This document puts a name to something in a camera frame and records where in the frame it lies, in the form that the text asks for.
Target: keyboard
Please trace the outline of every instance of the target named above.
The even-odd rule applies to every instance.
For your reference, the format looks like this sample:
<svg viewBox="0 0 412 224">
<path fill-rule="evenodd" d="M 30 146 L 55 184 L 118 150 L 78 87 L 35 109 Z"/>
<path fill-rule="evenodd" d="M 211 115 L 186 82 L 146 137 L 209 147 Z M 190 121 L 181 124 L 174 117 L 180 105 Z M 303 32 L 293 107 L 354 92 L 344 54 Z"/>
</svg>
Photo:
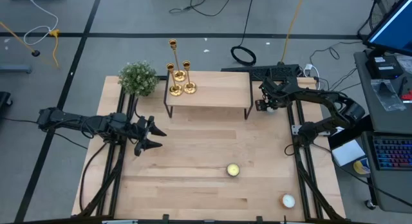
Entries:
<svg viewBox="0 0 412 224">
<path fill-rule="evenodd" d="M 298 64 L 283 66 L 252 66 L 238 68 L 223 68 L 222 72 L 251 72 L 252 80 L 263 80 L 270 77 L 272 80 L 283 80 L 285 77 L 296 77 L 300 72 Z"/>
<path fill-rule="evenodd" d="M 412 171 L 412 137 L 373 136 L 372 142 L 380 170 Z"/>
</svg>

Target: small wooden table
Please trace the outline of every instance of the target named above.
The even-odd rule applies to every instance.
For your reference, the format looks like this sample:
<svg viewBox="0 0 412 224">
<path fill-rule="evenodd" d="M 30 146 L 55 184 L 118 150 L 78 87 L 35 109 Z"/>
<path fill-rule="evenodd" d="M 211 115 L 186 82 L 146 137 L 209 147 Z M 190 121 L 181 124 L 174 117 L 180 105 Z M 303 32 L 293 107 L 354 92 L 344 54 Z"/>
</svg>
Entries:
<svg viewBox="0 0 412 224">
<path fill-rule="evenodd" d="M 120 94 L 117 82 L 117 77 L 106 77 L 98 115 L 116 111 Z M 310 78 L 299 78 L 298 83 L 302 88 L 315 87 Z M 295 159 L 284 154 L 285 146 L 292 143 L 286 109 L 274 113 L 253 109 L 248 120 L 240 120 L 242 112 L 238 109 L 183 106 L 170 119 L 163 104 L 165 84 L 161 81 L 154 93 L 139 98 L 137 107 L 139 115 L 153 115 L 157 127 L 167 134 L 149 137 L 163 143 L 163 147 L 136 157 L 135 146 L 127 142 L 115 218 L 161 219 L 163 214 L 169 214 L 170 219 L 186 220 L 254 221 L 256 216 L 262 216 L 264 221 L 283 221 L 286 215 L 288 221 L 304 221 Z M 255 97 L 261 97 L 260 84 L 252 83 Z M 302 105 L 306 121 L 322 119 L 319 104 Z M 326 137 L 316 138 L 315 143 L 328 147 Z M 85 162 L 101 146 L 101 138 L 92 139 Z M 319 190 L 345 217 L 330 154 L 318 148 L 311 151 Z M 84 205 L 102 184 L 107 158 L 108 147 L 89 166 L 84 180 Z M 239 176 L 227 175 L 229 163 L 240 166 Z M 312 192 L 308 187 L 306 191 L 311 217 L 315 217 Z M 294 196 L 294 208 L 286 209 L 279 202 L 285 193 Z M 108 213 L 111 194 L 109 189 L 103 214 Z M 72 213 L 79 213 L 79 193 Z"/>
<path fill-rule="evenodd" d="M 170 118 L 174 106 L 243 108 L 245 119 L 248 118 L 254 103 L 249 73 L 219 71 L 190 71 L 189 73 L 191 81 L 196 83 L 198 90 L 190 95 L 183 92 L 180 96 L 172 96 L 169 93 L 173 79 L 170 73 L 167 74 L 164 104 Z M 176 83 L 183 86 L 185 82 Z"/>
</svg>

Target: wooden tabletop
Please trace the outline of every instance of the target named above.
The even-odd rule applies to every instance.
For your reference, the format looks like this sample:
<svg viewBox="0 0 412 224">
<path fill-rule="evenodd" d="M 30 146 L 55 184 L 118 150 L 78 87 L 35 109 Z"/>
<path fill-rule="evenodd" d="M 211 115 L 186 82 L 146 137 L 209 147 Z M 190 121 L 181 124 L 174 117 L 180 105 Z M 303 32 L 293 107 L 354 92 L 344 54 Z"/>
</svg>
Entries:
<svg viewBox="0 0 412 224">
<path fill-rule="evenodd" d="M 249 73 L 190 71 L 191 82 L 198 90 L 193 94 L 183 92 L 180 96 L 167 95 L 169 106 L 203 106 L 203 107 L 250 107 Z M 169 87 L 173 85 L 169 77 Z"/>
<path fill-rule="evenodd" d="M 117 80 L 106 77 L 98 115 L 116 110 L 120 93 Z M 315 86 L 309 78 L 298 82 L 302 88 Z M 253 82 L 254 98 L 261 97 L 259 85 Z M 292 143 L 286 109 L 274 113 L 253 109 L 249 119 L 243 120 L 239 118 L 243 108 L 176 107 L 170 119 L 163 105 L 164 88 L 161 81 L 154 93 L 140 98 L 137 112 L 153 115 L 167 137 L 150 136 L 163 147 L 145 151 L 140 157 L 133 154 L 134 145 L 127 143 L 115 218 L 161 219 L 169 214 L 171 219 L 237 221 L 262 216 L 265 221 L 281 221 L 286 215 L 288 221 L 304 221 L 294 157 L 283 152 Z M 303 102 L 303 111 L 306 121 L 322 119 L 319 104 Z M 325 137 L 318 137 L 315 143 L 328 147 Z M 101 145 L 99 137 L 91 140 L 85 162 Z M 314 147 L 311 150 L 319 190 L 336 212 L 345 216 L 330 154 Z M 107 153 L 108 147 L 87 171 L 84 205 L 101 185 Z M 238 177 L 231 178 L 225 172 L 230 163 L 240 166 Z M 307 191 L 315 217 L 312 193 Z M 292 209 L 279 202 L 286 193 L 296 200 Z M 106 196 L 105 214 L 111 189 Z M 78 200 L 79 193 L 73 214 L 79 213 Z"/>
</svg>

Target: potted plant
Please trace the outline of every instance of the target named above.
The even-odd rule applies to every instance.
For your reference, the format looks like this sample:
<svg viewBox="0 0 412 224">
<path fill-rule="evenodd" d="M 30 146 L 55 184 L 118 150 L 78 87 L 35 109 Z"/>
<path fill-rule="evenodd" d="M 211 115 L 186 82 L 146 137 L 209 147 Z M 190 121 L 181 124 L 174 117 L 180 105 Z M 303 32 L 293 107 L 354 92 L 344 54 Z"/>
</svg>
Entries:
<svg viewBox="0 0 412 224">
<path fill-rule="evenodd" d="M 148 96 L 159 82 L 156 71 L 146 62 L 128 63 L 119 71 L 118 83 L 123 86 L 126 93 L 140 96 Z"/>
</svg>

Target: wooden platform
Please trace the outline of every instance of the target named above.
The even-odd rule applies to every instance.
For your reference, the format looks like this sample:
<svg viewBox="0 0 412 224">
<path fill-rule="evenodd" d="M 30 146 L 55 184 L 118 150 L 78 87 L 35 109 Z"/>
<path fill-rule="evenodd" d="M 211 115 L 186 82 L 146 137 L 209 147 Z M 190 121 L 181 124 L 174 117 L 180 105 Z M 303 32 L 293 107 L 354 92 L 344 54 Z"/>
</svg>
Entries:
<svg viewBox="0 0 412 224">
<path fill-rule="evenodd" d="M 98 115 L 116 110 L 120 93 L 117 80 L 106 78 Z M 253 83 L 254 98 L 261 97 L 259 85 Z M 313 88 L 314 81 L 299 79 L 299 85 Z M 253 109 L 249 119 L 242 120 L 239 116 L 243 108 L 176 107 L 170 119 L 163 105 L 164 88 L 165 82 L 159 83 L 152 95 L 139 99 L 137 108 L 139 115 L 154 115 L 156 125 L 167 133 L 167 137 L 150 137 L 164 146 L 136 157 L 133 144 L 128 143 L 116 218 L 161 219 L 163 214 L 170 214 L 171 219 L 256 220 L 256 216 L 263 216 L 265 221 L 281 221 L 286 215 L 288 221 L 304 220 L 294 157 L 283 152 L 292 142 L 286 109 L 275 113 Z M 322 119 L 318 104 L 303 102 L 303 109 L 307 121 Z M 328 147 L 323 137 L 315 143 Z M 90 142 L 86 161 L 101 145 L 98 137 Z M 107 153 L 108 148 L 89 167 L 84 205 L 100 187 Z M 312 156 L 320 191 L 344 216 L 330 154 L 312 148 Z M 238 177 L 226 174 L 229 163 L 240 165 Z M 295 197 L 294 208 L 280 204 L 279 198 L 285 193 Z M 78 196 L 73 214 L 79 212 Z"/>
<path fill-rule="evenodd" d="M 250 107 L 249 73 L 190 71 L 191 81 L 198 90 L 194 94 L 183 93 L 180 96 L 167 94 L 169 106 L 200 107 Z M 187 82 L 176 82 L 184 85 Z M 173 80 L 169 77 L 169 87 Z"/>
</svg>

